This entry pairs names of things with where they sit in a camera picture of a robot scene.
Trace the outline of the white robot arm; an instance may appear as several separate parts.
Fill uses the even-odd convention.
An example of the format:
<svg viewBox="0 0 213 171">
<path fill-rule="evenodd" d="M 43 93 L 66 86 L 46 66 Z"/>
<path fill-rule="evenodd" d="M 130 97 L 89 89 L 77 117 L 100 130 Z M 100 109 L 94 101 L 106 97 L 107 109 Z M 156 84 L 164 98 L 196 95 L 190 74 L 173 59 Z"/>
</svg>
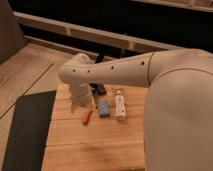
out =
<svg viewBox="0 0 213 171">
<path fill-rule="evenodd" d="M 79 53 L 59 70 L 72 100 L 90 83 L 146 87 L 146 171 L 213 171 L 213 53 L 176 49 L 97 63 Z"/>
</svg>

